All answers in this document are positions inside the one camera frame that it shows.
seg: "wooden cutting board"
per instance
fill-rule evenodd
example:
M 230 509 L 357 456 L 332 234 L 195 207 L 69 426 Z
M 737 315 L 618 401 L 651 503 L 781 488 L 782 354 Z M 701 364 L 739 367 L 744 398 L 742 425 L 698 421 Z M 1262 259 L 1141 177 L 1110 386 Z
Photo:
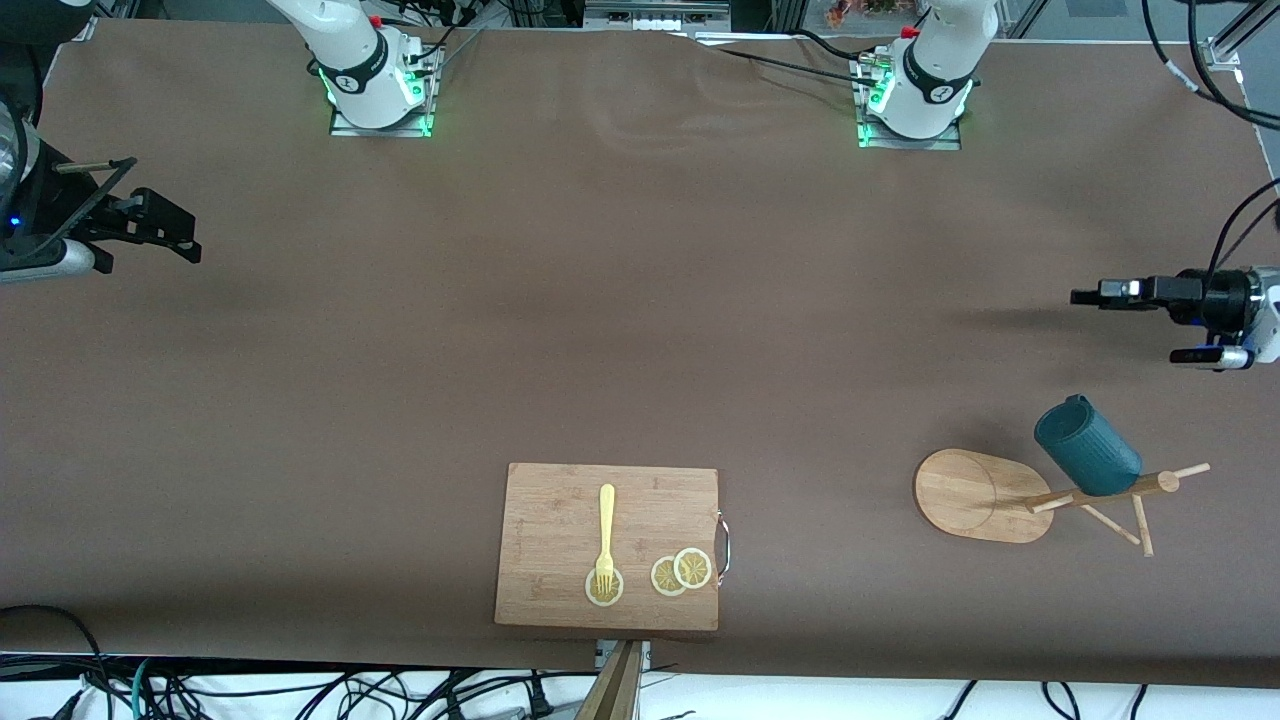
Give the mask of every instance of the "wooden cutting board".
M 593 605 L 584 591 L 600 552 L 600 486 L 616 488 L 613 564 L 622 597 Z M 719 474 L 692 468 L 621 468 L 513 462 L 498 561 L 500 625 L 614 630 L 714 630 L 719 588 L 666 597 L 654 589 L 654 561 L 696 547 L 716 559 Z

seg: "white floor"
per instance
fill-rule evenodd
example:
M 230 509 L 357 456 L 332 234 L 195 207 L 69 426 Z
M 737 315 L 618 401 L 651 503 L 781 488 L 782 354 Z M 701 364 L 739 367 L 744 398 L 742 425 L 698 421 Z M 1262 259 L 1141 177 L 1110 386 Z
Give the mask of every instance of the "white floor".
M 509 674 L 488 673 L 484 676 Z M 333 679 L 333 674 L 238 675 L 201 678 L 192 688 L 209 691 L 253 691 L 310 685 Z M 380 674 L 369 678 L 376 680 Z M 443 673 L 412 673 L 403 676 L 411 693 L 430 691 Z M 552 705 L 580 701 L 590 678 L 563 678 L 544 682 Z M 877 719 L 937 720 L 951 707 L 963 682 L 948 680 L 861 680 L 817 678 L 746 678 L 726 675 L 646 675 L 641 692 L 640 720 L 663 720 L 692 710 L 690 720 L 765 720 L 765 719 Z M 0 720 L 49 717 L 79 687 L 74 680 L 0 683 Z M 1083 720 L 1126 720 L 1134 685 L 1073 684 Z M 214 720 L 292 720 L 312 692 L 260 698 L 205 698 L 205 712 Z M 312 715 L 312 720 L 332 720 L 338 715 L 342 692 L 335 692 Z M 1059 702 L 1065 705 L 1061 694 Z M 388 698 L 399 716 L 403 705 Z M 527 707 L 522 685 L 486 694 L 463 710 L 468 720 L 494 717 L 503 711 Z M 116 702 L 115 716 L 131 717 L 129 708 Z M 431 720 L 439 707 L 422 720 Z M 102 693 L 90 691 L 81 700 L 74 720 L 106 717 Z M 1038 683 L 982 682 L 969 696 L 957 720 L 1053 720 L 1057 715 L 1041 697 Z M 1271 720 L 1280 717 L 1280 691 L 1152 687 L 1138 714 L 1140 720 Z M 392 720 L 385 706 L 362 702 L 351 720 Z

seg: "yellow fork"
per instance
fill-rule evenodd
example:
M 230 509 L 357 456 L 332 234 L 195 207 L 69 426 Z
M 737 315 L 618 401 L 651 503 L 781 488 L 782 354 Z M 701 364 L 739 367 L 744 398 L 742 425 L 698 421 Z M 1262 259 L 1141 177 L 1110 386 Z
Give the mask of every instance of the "yellow fork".
M 600 555 L 595 559 L 595 596 L 608 597 L 613 592 L 613 555 L 609 541 L 613 537 L 613 486 L 600 486 Z

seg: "wooden stand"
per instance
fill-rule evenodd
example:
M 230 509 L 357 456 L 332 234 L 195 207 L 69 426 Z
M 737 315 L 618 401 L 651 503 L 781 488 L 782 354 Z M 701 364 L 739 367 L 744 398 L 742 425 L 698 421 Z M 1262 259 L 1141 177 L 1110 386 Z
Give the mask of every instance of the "wooden stand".
M 1117 536 L 1123 537 L 1133 544 L 1142 544 L 1142 553 L 1146 557 L 1155 555 L 1155 550 L 1151 547 L 1151 529 L 1147 527 L 1147 510 L 1143 507 L 1142 497 L 1146 495 L 1157 493 L 1171 493 L 1178 492 L 1183 478 L 1189 478 L 1190 475 L 1198 475 L 1201 473 L 1208 471 L 1208 462 L 1201 462 L 1199 465 L 1193 465 L 1190 468 L 1183 468 L 1181 470 L 1166 470 L 1162 473 L 1151 473 L 1138 478 L 1138 482 L 1133 484 L 1129 489 L 1116 495 L 1105 496 L 1092 496 L 1084 495 L 1078 489 L 1069 489 L 1062 492 L 1050 492 L 1044 495 L 1038 495 L 1036 497 L 1029 497 L 1024 502 L 1027 510 L 1033 515 L 1047 512 L 1051 510 L 1061 507 L 1079 507 L 1084 510 L 1100 523 L 1111 528 Z M 1111 520 L 1094 507 L 1093 505 L 1102 505 L 1106 502 L 1115 502 L 1117 500 L 1129 498 L 1133 502 L 1133 512 L 1138 519 L 1138 536 L 1134 537 L 1133 533 L 1124 529 L 1120 524 Z
M 622 641 L 613 648 L 573 720 L 635 719 L 644 670 L 643 646 L 641 641 Z
M 1048 492 L 1044 478 L 1021 462 L 950 448 L 920 464 L 915 473 L 915 502 L 924 518 L 945 533 L 1016 543 L 1032 542 L 1048 532 L 1053 510 L 1079 507 L 1130 544 L 1140 544 L 1142 553 L 1151 557 L 1155 551 L 1143 496 L 1176 492 L 1183 478 L 1207 471 L 1208 464 L 1202 462 L 1151 473 L 1125 492 L 1096 497 L 1079 489 Z M 1133 502 L 1137 536 L 1093 507 L 1119 500 Z

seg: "round wooden board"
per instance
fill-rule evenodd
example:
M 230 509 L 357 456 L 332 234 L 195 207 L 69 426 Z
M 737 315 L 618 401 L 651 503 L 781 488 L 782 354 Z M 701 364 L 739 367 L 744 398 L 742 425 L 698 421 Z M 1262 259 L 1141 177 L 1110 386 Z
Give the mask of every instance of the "round wooden board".
M 1044 478 L 1027 465 L 968 450 L 940 450 L 915 471 L 920 512 L 933 527 L 963 538 L 1039 538 L 1053 521 L 1053 511 L 1032 514 L 1023 501 L 1047 492 Z

